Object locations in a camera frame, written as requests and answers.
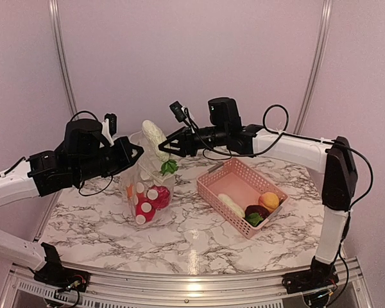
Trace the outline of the white knitted radish with leaves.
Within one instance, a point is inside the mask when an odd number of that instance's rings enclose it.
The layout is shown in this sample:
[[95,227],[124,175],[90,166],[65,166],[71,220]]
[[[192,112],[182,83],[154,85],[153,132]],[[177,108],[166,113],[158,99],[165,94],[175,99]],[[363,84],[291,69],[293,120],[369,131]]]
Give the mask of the white knitted radish with leaves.
[[170,154],[158,148],[160,144],[166,141],[163,131],[152,121],[144,120],[142,122],[142,132],[151,146],[155,158],[160,163],[160,174],[162,176],[173,175],[178,171],[177,161],[170,158]]

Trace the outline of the clear polka dot zip bag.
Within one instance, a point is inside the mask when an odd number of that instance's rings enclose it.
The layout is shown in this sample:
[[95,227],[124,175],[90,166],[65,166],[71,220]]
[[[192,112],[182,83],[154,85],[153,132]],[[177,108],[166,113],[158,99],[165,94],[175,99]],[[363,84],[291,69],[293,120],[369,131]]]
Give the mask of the clear polka dot zip bag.
[[[130,136],[130,142],[139,146],[142,146],[144,153],[138,159],[136,164],[130,169],[124,171],[120,178],[120,190],[123,193],[123,198],[128,204],[128,208],[131,214],[131,219],[137,228],[149,228],[154,227],[160,223],[163,223],[170,216],[171,201],[173,199],[173,192],[175,187],[175,175],[162,176],[160,174],[160,163],[155,158],[151,146],[148,144],[142,132],[136,132]],[[127,196],[126,188],[133,185],[133,196],[129,198]],[[135,208],[139,199],[147,199],[148,191],[152,186],[166,186],[171,191],[171,201],[169,205],[162,209],[156,210],[154,218],[144,225],[138,225],[135,222]]]

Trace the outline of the orange knitted orange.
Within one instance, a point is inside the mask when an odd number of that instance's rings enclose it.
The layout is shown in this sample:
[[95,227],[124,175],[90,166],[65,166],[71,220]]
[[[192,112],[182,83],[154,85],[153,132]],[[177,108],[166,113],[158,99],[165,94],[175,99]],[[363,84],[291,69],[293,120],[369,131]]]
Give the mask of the orange knitted orange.
[[129,198],[131,198],[133,196],[133,185],[130,184],[127,188],[126,188],[126,192],[127,192],[127,196]]

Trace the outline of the pink plastic basket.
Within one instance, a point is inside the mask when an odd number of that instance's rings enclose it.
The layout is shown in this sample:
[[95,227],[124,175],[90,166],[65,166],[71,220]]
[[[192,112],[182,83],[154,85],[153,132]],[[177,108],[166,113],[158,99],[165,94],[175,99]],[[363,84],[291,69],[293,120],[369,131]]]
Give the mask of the pink plastic basket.
[[[247,239],[259,233],[261,228],[289,201],[289,196],[284,191],[237,158],[220,162],[208,169],[197,178],[196,183],[198,194]],[[277,195],[278,207],[258,225],[251,224],[248,219],[242,218],[219,198],[220,194],[225,194],[237,207],[245,210],[251,205],[258,205],[259,198],[266,192]]]

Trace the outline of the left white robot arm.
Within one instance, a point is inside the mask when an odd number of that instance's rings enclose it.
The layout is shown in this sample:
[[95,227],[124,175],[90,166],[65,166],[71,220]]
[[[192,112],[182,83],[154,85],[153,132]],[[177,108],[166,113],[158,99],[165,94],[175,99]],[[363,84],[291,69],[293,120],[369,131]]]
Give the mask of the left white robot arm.
[[[64,140],[55,150],[20,158],[0,172],[0,207],[19,200],[44,197],[63,189],[82,189],[93,178],[113,179],[134,166],[144,153],[141,146],[127,137],[113,139],[116,115],[106,114],[104,121],[91,114],[74,116],[65,127]],[[0,257],[40,271],[56,286],[68,280],[54,246],[27,242],[0,230]]]

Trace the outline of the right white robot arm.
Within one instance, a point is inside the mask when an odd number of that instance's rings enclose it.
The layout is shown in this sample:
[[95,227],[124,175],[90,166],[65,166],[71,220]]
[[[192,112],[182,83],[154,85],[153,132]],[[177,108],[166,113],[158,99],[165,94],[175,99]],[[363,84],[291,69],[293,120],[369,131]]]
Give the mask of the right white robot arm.
[[199,128],[186,107],[177,101],[172,103],[171,111],[185,127],[160,142],[159,150],[179,157],[193,157],[200,149],[215,151],[224,146],[234,157],[265,156],[306,168],[325,208],[314,256],[319,263],[306,271],[305,282],[311,287],[321,286],[330,277],[326,264],[336,259],[355,194],[357,168],[348,140],[293,135],[285,130],[269,129],[265,123],[245,126],[233,98],[214,98],[208,105],[211,125]]

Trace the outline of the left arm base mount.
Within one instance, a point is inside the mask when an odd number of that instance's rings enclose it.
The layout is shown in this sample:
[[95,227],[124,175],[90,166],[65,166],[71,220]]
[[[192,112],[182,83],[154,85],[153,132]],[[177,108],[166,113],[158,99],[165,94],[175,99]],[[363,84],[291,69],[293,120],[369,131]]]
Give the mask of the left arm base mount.
[[86,271],[66,268],[62,265],[60,256],[53,245],[41,243],[44,249],[44,265],[38,270],[33,270],[34,279],[45,284],[58,287],[61,291],[77,289],[85,292],[90,274]]

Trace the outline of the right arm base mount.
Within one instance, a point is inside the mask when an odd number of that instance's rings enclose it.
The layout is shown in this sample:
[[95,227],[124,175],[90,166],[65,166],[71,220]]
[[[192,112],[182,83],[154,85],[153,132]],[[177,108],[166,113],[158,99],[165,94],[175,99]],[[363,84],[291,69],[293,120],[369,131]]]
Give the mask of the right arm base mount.
[[293,294],[337,284],[339,278],[334,263],[338,255],[339,251],[329,264],[313,257],[309,269],[284,274],[282,286],[288,294]]

